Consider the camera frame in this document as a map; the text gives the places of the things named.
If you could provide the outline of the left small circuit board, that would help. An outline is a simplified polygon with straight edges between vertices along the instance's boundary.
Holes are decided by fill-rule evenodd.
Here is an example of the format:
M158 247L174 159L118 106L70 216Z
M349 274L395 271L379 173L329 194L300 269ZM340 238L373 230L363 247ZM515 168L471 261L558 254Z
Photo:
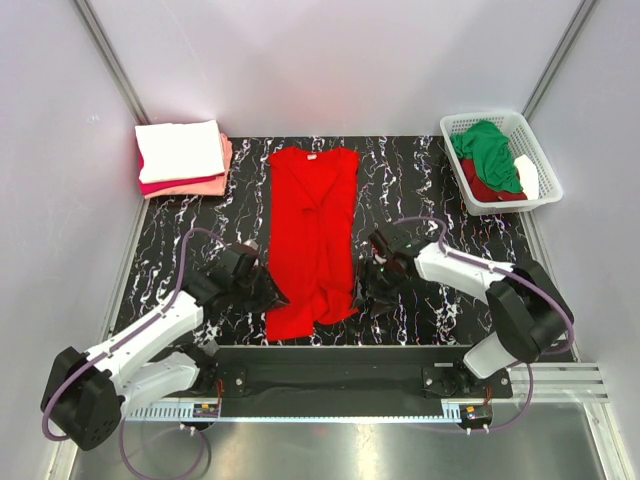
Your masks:
M193 406L194 418L218 418L219 405L215 403L195 403Z

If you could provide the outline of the green t-shirt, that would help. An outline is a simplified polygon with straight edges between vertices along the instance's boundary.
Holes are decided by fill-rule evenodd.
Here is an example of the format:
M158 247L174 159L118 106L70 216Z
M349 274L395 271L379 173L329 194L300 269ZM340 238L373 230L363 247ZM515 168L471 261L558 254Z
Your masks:
M460 160L473 162L479 180L496 192L521 194L523 187L509 150L509 139L489 120L480 120L463 133L450 136Z

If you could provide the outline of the black marble pattern mat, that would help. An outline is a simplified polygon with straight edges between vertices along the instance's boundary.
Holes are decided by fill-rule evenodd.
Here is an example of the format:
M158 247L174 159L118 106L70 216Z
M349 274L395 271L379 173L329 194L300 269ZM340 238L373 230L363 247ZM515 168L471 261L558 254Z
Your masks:
M328 151L344 147L359 155L353 253L369 252L368 235L400 220L415 235L445 223L447 243L486 259L519 263L530 257L525 228L516 214L473 216L465 208L439 136L244 137L232 142L231 173L222 197L170 196L151 200L141 226L127 284L111 332L147 313L175 284L183 234L190 233L188 266L214 259L219 245L255 240L266 249L271 229L270 157L288 147ZM373 317L360 312L300 339L307 346L472 344L493 328L487 307L436 283L403 285L399 306Z

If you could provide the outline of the dark red t-shirt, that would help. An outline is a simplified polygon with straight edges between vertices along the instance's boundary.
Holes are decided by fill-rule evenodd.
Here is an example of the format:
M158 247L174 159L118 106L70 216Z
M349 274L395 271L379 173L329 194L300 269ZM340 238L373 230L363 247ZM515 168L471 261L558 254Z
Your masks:
M487 186L476 173L474 162L471 159L463 159L461 168L471 188L473 197L483 203L506 202L506 201L524 201L527 196L524 192L511 193L507 191L492 190Z

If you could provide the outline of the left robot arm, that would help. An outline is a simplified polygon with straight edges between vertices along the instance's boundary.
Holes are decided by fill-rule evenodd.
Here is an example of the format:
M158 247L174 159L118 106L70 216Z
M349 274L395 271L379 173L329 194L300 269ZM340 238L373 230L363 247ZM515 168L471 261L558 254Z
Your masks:
M68 347L54 359L40 408L44 426L60 429L83 451L104 443L130 413L176 392L196 396L215 386L218 348L175 346L229 306L263 313L289 301L259 259L253 241L234 243L168 297L117 335L80 352Z

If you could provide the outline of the magenta folded t-shirt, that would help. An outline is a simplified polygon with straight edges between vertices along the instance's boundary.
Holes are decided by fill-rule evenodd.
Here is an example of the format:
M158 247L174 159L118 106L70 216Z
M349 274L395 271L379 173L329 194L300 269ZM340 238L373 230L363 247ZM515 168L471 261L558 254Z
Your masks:
M165 195L197 195L204 184L208 184L215 179L216 175L151 183L138 180L138 186L141 194L145 198Z

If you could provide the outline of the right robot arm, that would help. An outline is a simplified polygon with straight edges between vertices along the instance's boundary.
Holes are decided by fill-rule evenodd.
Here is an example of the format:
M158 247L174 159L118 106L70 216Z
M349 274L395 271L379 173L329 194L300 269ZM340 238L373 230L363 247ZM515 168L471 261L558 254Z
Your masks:
M574 316L547 271L536 261L493 263L387 224L369 237L372 256L359 261L354 305L378 316L396 308L399 288L422 280L452 287L484 303L494 331L452 366L427 374L427 393L478 397L490 378L543 355L563 354L574 340Z

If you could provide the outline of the right small circuit board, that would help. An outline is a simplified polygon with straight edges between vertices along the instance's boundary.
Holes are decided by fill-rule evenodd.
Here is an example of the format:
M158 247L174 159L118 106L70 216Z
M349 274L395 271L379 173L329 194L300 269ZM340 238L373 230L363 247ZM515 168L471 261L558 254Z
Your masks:
M464 409L464 413L469 421L490 422L493 410L490 405L469 405Z

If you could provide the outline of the white cloth in basket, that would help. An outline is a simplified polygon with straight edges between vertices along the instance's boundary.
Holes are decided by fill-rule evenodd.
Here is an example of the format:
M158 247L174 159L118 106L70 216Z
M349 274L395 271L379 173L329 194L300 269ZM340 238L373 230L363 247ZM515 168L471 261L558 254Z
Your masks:
M521 155L514 160L518 178L524 195L528 200L540 198L539 174L536 165L527 155Z

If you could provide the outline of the aluminium frame rail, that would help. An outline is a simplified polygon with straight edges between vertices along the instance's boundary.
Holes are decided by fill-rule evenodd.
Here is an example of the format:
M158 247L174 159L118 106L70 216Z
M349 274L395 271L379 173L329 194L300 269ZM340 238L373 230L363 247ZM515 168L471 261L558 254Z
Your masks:
M444 403L490 403L502 400L523 399L531 394L537 401L559 401L571 398L575 401L589 401L605 397L605 387L600 373L596 367L578 363L566 365L560 363L534 364L530 367L523 365L505 369L511 382L513 395L508 399L494 399L488 390L482 398L429 398L426 395L412 395L401 390L374 389L357 391L302 391L291 388L277 388L272 392L263 391L257 395L248 397L223 396L224 387L221 381L214 383L215 393L207 397L221 396L224 399L257 400L259 397L272 397L277 403L284 402L287 396L310 395L326 400L330 396L338 395L373 395L381 394L384 399L394 394L408 397L426 398L428 400ZM146 406L164 398L172 397L170 394L182 388L190 388L196 385L197 380L202 380L204 374L202 368L192 362L185 364L173 364L168 361L156 364L147 364L133 374L127 380L116 380L114 376L91 368L76 379L62 394L62 400L76 403L81 406L89 406L103 402L112 404L120 409L124 405L134 406L140 404Z

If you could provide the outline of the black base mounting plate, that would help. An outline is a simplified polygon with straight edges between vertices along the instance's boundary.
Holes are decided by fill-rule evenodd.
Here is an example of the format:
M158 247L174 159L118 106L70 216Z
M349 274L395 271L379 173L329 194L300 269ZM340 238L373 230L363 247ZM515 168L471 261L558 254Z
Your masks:
M513 395L504 368L487 379L463 366L464 346L223 346L213 356L200 349L204 378L172 397L207 397L221 381L223 396L248 397L277 388L295 391L401 390L429 398L494 399Z

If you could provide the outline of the small circuit board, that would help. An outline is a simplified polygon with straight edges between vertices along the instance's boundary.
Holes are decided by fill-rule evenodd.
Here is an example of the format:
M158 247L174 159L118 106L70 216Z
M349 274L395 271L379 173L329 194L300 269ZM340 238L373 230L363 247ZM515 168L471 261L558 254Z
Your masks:
M218 418L219 405L215 403L195 403L193 406L194 418Z
M469 421L490 422L493 410L490 405L469 405L464 409L464 413Z

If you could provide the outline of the white plastic basket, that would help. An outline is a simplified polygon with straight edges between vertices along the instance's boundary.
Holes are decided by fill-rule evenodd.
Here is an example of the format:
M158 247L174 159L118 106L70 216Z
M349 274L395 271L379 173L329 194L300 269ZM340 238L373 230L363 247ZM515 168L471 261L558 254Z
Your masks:
M480 202L475 198L469 186L458 156L451 143L453 134L465 132L481 120L494 123L508 138L508 147L515 156L526 155L535 165L538 173L539 198L522 201ZM505 213L524 213L539 206L555 203L562 199L563 189L525 117L516 111L497 110L473 112L444 116L440 120L440 129L444 140L445 153L458 182L460 193L470 215L497 215Z

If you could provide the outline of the bright red t-shirt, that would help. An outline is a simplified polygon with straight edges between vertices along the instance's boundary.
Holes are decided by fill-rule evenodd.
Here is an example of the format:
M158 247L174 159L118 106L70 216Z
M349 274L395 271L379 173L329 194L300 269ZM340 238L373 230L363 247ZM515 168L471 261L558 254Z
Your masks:
M270 342L307 337L356 312L352 229L359 154L285 148L269 158L268 269L289 305L267 313Z

